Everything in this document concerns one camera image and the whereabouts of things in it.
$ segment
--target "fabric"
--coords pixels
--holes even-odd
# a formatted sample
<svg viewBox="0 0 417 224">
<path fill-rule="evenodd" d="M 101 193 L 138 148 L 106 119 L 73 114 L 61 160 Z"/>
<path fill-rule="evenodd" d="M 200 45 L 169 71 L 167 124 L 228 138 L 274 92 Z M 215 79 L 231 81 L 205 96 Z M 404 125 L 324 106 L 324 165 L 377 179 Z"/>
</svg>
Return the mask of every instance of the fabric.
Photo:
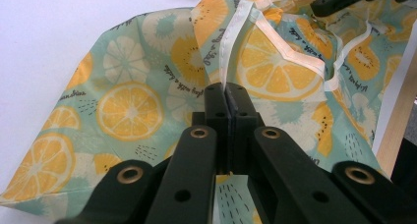
<svg viewBox="0 0 417 224">
<path fill-rule="evenodd" d="M 391 0 L 326 18 L 312 0 L 202 0 L 136 16 L 105 32 L 80 63 L 2 205 L 57 219 L 78 214 L 108 169 L 170 156 L 204 88 L 248 89 L 266 125 L 320 167 L 380 169 L 372 144 L 384 90 L 417 17 Z M 245 176 L 218 176 L 221 223 L 260 223 Z"/>
</svg>

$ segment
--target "citrus print fabric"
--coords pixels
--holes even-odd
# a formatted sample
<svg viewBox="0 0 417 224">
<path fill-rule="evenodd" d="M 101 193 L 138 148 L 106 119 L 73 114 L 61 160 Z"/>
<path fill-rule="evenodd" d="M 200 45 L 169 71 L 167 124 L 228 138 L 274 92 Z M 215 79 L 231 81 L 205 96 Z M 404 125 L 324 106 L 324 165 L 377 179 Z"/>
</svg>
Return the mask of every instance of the citrus print fabric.
<svg viewBox="0 0 417 224">
<path fill-rule="evenodd" d="M 115 164 L 170 156 L 204 88 L 244 86 L 266 125 L 320 167 L 372 153 L 385 88 L 417 11 L 361 1 L 316 18 L 313 0 L 202 0 L 105 32 L 80 63 L 2 205 L 57 219 L 78 214 Z M 261 223 L 246 176 L 218 176 L 220 223 Z"/>
</svg>

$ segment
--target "metal ring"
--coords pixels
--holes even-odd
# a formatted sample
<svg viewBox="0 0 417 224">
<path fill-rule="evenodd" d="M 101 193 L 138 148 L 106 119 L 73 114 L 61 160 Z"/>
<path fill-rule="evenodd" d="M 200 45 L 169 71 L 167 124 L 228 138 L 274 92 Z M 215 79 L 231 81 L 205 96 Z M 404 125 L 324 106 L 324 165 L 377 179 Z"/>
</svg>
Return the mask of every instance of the metal ring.
<svg viewBox="0 0 417 224">
<path fill-rule="evenodd" d="M 266 138 L 269 138 L 269 139 L 277 139 L 281 136 L 279 131 L 277 131 L 275 129 L 264 129 L 262 131 L 262 135 Z"/>
<path fill-rule="evenodd" d="M 191 131 L 191 136 L 193 138 L 205 138 L 209 135 L 209 131 L 202 128 L 196 128 L 195 130 Z"/>
<path fill-rule="evenodd" d="M 374 176 L 368 172 L 367 170 L 364 170 L 362 168 L 359 167 L 347 167 L 344 170 L 344 173 L 346 173 L 346 176 L 350 179 L 352 179 L 353 181 L 360 183 L 360 184 L 364 184 L 364 185 L 372 185 L 375 183 L 375 178 Z"/>
<path fill-rule="evenodd" d="M 136 172 L 135 174 L 127 174 L 130 171 Z M 128 166 L 123 168 L 119 174 L 117 174 L 117 181 L 121 184 L 132 184 L 139 181 L 144 175 L 144 169 L 137 166 Z"/>
</svg>

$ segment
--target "wooden strip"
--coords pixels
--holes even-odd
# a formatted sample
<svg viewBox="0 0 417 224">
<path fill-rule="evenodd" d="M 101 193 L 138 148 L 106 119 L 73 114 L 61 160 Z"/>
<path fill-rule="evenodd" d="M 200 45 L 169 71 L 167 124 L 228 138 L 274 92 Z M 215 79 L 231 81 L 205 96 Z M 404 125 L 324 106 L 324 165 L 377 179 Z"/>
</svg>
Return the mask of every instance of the wooden strip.
<svg viewBox="0 0 417 224">
<path fill-rule="evenodd" d="M 417 95 L 417 52 L 414 52 L 398 98 L 389 117 L 377 159 L 387 175 L 392 175 L 408 119 Z"/>
</svg>

